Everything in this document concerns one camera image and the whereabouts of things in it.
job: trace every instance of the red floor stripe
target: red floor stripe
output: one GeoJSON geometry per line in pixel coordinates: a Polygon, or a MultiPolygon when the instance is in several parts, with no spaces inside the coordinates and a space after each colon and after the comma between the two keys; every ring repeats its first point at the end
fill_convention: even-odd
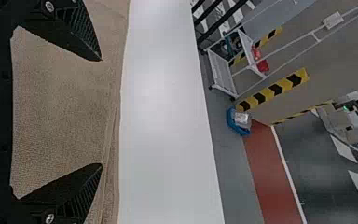
{"type": "Polygon", "coordinates": [[[252,134],[244,138],[244,143],[265,224],[301,224],[270,127],[254,121],[252,134]]]}

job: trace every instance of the metal frame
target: metal frame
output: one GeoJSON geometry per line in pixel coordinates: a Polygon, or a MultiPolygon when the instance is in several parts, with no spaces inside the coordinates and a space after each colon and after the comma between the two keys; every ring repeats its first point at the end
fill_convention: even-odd
{"type": "MultiPolygon", "coordinates": [[[[219,29],[220,25],[222,25],[225,21],[227,21],[237,10],[239,10],[243,5],[246,4],[246,2],[249,0],[240,0],[238,1],[234,7],[230,8],[225,15],[223,15],[217,22],[215,22],[202,36],[200,36],[197,39],[197,44],[200,45],[202,42],[204,42],[211,34],[213,34],[217,29],[219,29]]],[[[202,20],[204,20],[206,18],[207,15],[205,14],[209,14],[210,11],[209,9],[211,8],[211,11],[214,10],[217,5],[222,2],[221,0],[216,0],[215,2],[213,2],[213,5],[208,7],[205,12],[198,18],[196,19],[196,21],[194,22],[194,25],[197,26],[198,24],[200,24],[202,22],[202,20]]]]}
{"type": "Polygon", "coordinates": [[[235,99],[237,99],[238,97],[240,97],[241,95],[237,92],[236,87],[235,87],[235,83],[233,78],[240,74],[243,73],[246,70],[251,70],[252,72],[254,72],[255,74],[257,74],[258,76],[260,76],[262,78],[262,80],[266,79],[266,75],[264,75],[262,72],[260,72],[256,66],[255,63],[255,58],[253,56],[252,53],[252,45],[253,45],[253,40],[247,36],[243,31],[241,31],[240,29],[236,30],[235,32],[238,32],[240,40],[241,40],[241,44],[243,47],[243,51],[245,52],[246,55],[246,59],[248,60],[249,64],[251,64],[251,66],[246,66],[243,69],[241,69],[240,71],[236,72],[235,74],[231,74],[231,71],[229,69],[229,61],[225,60],[224,58],[222,58],[220,55],[218,55],[217,53],[213,52],[212,50],[212,46],[208,47],[206,50],[208,52],[209,55],[209,60],[212,66],[212,71],[213,71],[213,81],[214,84],[211,86],[214,89],[218,89],[232,97],[234,97],[235,99]],[[220,64],[218,64],[215,61],[215,58],[219,57],[220,60],[225,61],[225,68],[220,68],[220,69],[216,69],[216,66],[220,66],[220,64]],[[222,74],[220,71],[221,69],[225,69],[227,70],[226,74],[222,74]],[[230,81],[231,86],[230,87],[226,87],[225,85],[223,85],[222,80],[223,78],[228,79],[230,81]]]}

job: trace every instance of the hazard stripe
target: hazard stripe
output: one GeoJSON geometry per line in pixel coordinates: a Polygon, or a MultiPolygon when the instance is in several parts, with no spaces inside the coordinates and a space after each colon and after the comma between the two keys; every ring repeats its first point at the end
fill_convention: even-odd
{"type": "Polygon", "coordinates": [[[228,62],[228,66],[232,67],[238,63],[247,63],[248,59],[246,58],[246,53],[244,51],[241,51],[237,54],[231,61],[228,62]]]}
{"type": "Polygon", "coordinates": [[[277,81],[271,86],[238,103],[238,109],[241,111],[253,109],[258,105],[264,104],[265,102],[272,100],[274,97],[290,91],[292,88],[307,82],[309,79],[310,78],[305,68],[301,68],[295,71],[293,74],[290,74],[288,77],[277,81]]]}
{"type": "MultiPolygon", "coordinates": [[[[264,36],[261,40],[255,42],[255,47],[260,48],[263,45],[267,44],[274,36],[279,35],[282,32],[282,27],[278,27],[277,29],[268,33],[268,35],[264,36]]],[[[247,62],[246,54],[244,51],[241,51],[237,54],[231,61],[228,62],[228,66],[232,67],[238,63],[245,63],[247,62]]]]}
{"type": "Polygon", "coordinates": [[[311,110],[313,109],[316,109],[318,107],[321,107],[321,106],[324,106],[324,105],[330,105],[332,103],[332,101],[326,101],[324,103],[321,103],[321,104],[318,104],[318,105],[313,105],[311,106],[310,108],[306,109],[306,110],[303,110],[299,113],[295,113],[294,115],[290,116],[290,117],[287,117],[285,119],[280,119],[280,120],[277,120],[275,122],[272,123],[272,125],[277,125],[277,124],[281,124],[281,123],[284,123],[285,121],[289,120],[289,119],[293,119],[293,118],[297,118],[301,115],[304,115],[304,114],[307,114],[308,112],[310,112],[311,110]]]}
{"type": "Polygon", "coordinates": [[[281,32],[283,31],[283,28],[280,26],[278,28],[276,28],[275,30],[269,32],[266,36],[264,36],[263,38],[261,38],[259,41],[255,42],[255,47],[256,48],[261,48],[264,45],[266,45],[274,36],[279,35],[281,32]]]}
{"type": "Polygon", "coordinates": [[[245,110],[243,109],[242,105],[235,105],[235,110],[238,112],[244,112],[245,110]]]}

